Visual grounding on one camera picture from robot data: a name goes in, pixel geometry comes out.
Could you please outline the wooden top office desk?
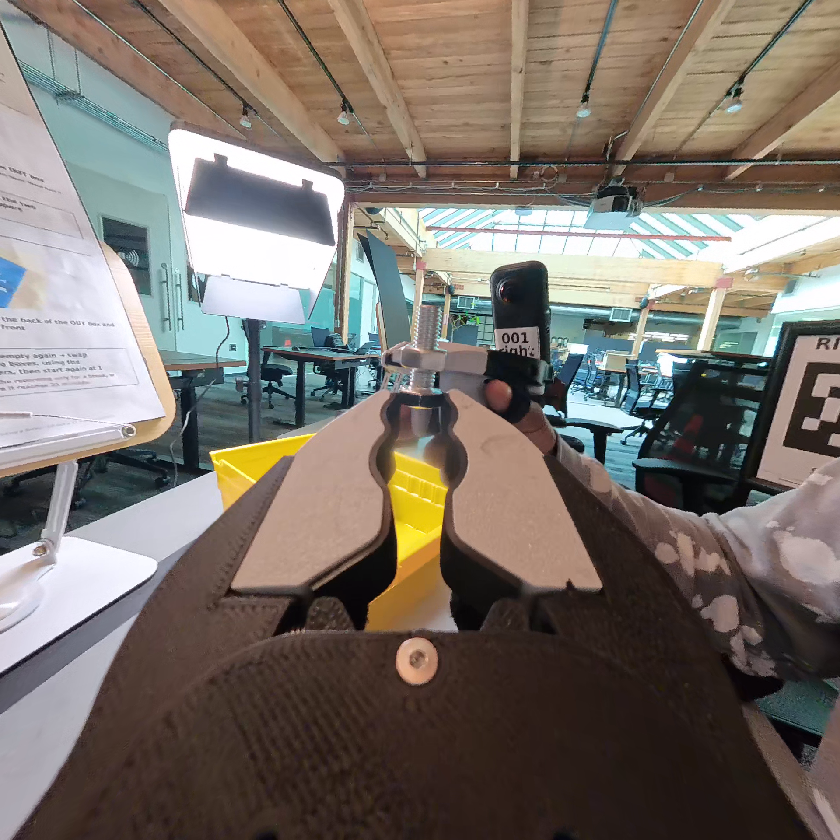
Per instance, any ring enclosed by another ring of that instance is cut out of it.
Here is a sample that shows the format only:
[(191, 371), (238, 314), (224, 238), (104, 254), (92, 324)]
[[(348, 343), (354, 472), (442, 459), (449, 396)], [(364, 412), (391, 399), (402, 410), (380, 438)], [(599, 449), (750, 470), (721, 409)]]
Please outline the wooden top office desk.
[(271, 422), (284, 430), (303, 427), (306, 423), (306, 365), (332, 366), (339, 377), (339, 392), (341, 394), (340, 411), (350, 409), (356, 403), (355, 386), (358, 369), (370, 362), (379, 367), (380, 357), (376, 353), (356, 353), (353, 351), (336, 349), (304, 349), (292, 350), (264, 347), (261, 350), (262, 364), (268, 363), (270, 357), (276, 355), (282, 360), (293, 362), (297, 367), (296, 391), (293, 396), (295, 418), (293, 422), (273, 419)]
[(180, 426), (175, 439), (181, 445), (180, 458), (171, 454), (172, 466), (189, 476), (200, 476), (206, 469), (200, 463), (197, 404), (201, 389), (224, 383), (226, 369), (242, 369), (240, 360), (217, 356), (160, 350), (161, 361), (177, 401)]

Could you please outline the wooden document stand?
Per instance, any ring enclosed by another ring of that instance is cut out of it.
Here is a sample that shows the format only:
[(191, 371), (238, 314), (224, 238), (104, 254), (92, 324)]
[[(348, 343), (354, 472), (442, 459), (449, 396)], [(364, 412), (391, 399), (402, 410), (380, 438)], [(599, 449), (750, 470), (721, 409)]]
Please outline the wooden document stand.
[(54, 440), (58, 451), (50, 456), (35, 446), (5, 452), (15, 459), (11, 466), (2, 467), (2, 476), (43, 466), (57, 470), (40, 537), (2, 557), (3, 659), (23, 657), (30, 648), (53, 641), (147, 582), (157, 570), (157, 563), (147, 556), (66, 535), (81, 461), (157, 437), (172, 424), (175, 414), (172, 391), (133, 280), (119, 257), (99, 244), (164, 405), (164, 417), (129, 424), (115, 436)]

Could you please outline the person's right hand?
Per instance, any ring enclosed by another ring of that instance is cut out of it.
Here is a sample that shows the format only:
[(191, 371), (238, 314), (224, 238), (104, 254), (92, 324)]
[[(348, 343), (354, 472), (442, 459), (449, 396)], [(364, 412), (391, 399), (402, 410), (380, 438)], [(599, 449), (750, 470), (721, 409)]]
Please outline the person's right hand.
[(528, 393), (499, 380), (488, 381), (484, 388), (486, 404), (491, 411), (514, 426), (542, 455), (558, 454), (558, 435), (541, 405), (526, 399), (530, 396)]

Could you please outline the studio light panel with flaps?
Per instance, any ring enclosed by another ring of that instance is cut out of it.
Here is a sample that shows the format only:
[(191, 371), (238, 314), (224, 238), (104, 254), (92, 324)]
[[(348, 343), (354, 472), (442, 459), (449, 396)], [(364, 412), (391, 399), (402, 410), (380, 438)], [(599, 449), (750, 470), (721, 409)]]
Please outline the studio light panel with flaps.
[(248, 441), (261, 431), (264, 322), (304, 323), (339, 244), (343, 179), (187, 122), (168, 136), (190, 266), (206, 277), (202, 311), (245, 323)]

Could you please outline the white instruction sheet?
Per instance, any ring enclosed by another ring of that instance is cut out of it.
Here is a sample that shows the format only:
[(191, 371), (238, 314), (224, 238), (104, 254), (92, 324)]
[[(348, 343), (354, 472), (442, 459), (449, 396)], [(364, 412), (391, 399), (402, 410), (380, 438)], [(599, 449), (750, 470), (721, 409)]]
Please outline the white instruction sheet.
[(117, 281), (2, 34), (2, 467), (7, 450), (164, 417)]

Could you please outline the silver hex nut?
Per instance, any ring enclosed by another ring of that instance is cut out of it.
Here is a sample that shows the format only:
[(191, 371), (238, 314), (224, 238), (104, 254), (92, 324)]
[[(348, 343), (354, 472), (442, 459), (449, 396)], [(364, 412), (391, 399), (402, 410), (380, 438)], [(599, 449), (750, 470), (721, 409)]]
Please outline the silver hex nut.
[(422, 350), (409, 344), (388, 350), (390, 363), (409, 371), (444, 371), (447, 369), (447, 356), (445, 350)]

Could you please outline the person's right forearm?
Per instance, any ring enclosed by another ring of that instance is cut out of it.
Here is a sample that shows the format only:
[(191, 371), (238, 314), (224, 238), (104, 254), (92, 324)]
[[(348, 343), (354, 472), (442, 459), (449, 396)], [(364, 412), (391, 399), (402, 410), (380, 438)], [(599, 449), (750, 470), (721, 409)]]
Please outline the person's right forearm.
[(628, 490), (563, 440), (556, 458), (651, 550), (746, 675), (839, 676), (839, 461), (750, 507), (698, 516)]

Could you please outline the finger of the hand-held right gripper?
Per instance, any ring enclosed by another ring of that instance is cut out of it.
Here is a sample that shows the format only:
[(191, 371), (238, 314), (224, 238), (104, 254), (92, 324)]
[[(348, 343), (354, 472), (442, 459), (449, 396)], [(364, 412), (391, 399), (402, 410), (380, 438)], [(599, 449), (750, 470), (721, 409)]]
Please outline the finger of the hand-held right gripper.
[(381, 368), (385, 389), (424, 389), (424, 370), (417, 367), (421, 353), (416, 343), (397, 343), (383, 350)]
[(483, 390), (489, 351), (478, 346), (445, 346), (444, 367), (438, 374), (441, 390)]

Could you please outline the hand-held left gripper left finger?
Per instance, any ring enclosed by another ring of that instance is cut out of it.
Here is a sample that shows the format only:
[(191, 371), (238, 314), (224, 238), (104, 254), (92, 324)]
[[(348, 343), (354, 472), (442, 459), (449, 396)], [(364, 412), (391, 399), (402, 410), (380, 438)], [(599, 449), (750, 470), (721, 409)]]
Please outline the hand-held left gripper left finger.
[(386, 479), (393, 472), (396, 395), (378, 392), (333, 419), (291, 458), (230, 588), (309, 605), (338, 599), (365, 621), (394, 581), (396, 527)]

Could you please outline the ceiling projector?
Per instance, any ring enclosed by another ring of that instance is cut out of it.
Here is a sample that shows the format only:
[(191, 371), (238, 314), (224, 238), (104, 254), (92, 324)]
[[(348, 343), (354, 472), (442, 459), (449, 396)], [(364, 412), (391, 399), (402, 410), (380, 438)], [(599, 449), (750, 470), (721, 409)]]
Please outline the ceiling projector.
[(625, 233), (640, 217), (643, 209), (644, 203), (635, 186), (613, 181), (596, 191), (583, 228), (596, 232)]

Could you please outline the black tilted panel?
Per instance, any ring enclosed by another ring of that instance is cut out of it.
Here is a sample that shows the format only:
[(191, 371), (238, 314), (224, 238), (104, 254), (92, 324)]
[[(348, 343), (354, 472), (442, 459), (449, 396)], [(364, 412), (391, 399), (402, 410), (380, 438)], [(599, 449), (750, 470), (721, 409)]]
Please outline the black tilted panel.
[(375, 236), (360, 234), (380, 296), (384, 350), (412, 338), (411, 319), (394, 250)]

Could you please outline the silver hex bolt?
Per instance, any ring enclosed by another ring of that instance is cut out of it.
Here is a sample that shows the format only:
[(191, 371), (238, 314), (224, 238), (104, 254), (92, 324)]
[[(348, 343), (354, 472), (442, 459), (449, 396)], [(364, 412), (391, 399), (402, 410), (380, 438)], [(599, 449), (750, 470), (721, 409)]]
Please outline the silver hex bolt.
[[(415, 310), (414, 334), (409, 343), (416, 343), (422, 350), (444, 350), (440, 345), (443, 313), (435, 305), (422, 304)], [(415, 434), (422, 433), (430, 424), (433, 413), (442, 403), (438, 386), (439, 372), (424, 371), (423, 389), (395, 389), (400, 393), (400, 410), (405, 414)]]

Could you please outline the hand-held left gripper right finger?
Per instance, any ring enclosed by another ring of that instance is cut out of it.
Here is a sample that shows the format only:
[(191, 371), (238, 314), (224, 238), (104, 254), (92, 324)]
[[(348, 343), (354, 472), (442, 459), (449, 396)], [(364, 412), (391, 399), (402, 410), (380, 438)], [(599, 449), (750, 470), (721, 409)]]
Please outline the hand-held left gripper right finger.
[(602, 579), (550, 463), (514, 426), (463, 392), (440, 407), (447, 484), (439, 564), (456, 625), (509, 599), (527, 616), (546, 597), (599, 593)]

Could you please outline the framed black white marker sign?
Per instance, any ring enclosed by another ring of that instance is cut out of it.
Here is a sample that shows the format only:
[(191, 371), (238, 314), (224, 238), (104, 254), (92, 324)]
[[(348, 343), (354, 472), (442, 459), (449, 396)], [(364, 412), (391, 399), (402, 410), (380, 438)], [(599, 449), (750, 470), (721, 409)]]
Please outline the framed black white marker sign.
[(782, 492), (839, 456), (839, 321), (782, 325), (745, 476)]

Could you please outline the yellow plastic bin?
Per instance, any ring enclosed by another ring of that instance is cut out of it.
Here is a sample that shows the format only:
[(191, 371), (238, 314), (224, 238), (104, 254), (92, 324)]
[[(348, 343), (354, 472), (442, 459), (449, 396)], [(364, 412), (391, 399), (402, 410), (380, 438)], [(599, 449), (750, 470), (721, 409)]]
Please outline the yellow plastic bin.
[[(223, 506), (231, 507), (279, 459), (294, 456), (310, 434), (211, 453)], [(397, 537), (397, 573), (392, 585), (369, 607), (366, 629), (403, 631), (414, 627), (454, 630), (450, 592), (439, 567), (446, 488), (437, 469), (396, 450), (389, 482)]]

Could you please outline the black mesh office chair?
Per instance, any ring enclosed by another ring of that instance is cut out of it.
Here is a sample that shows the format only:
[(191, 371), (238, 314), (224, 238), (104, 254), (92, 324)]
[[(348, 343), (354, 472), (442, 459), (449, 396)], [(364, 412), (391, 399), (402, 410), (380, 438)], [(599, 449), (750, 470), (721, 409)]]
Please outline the black mesh office chair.
[(698, 515), (744, 506), (742, 470), (768, 372), (694, 363), (633, 462), (636, 492)]

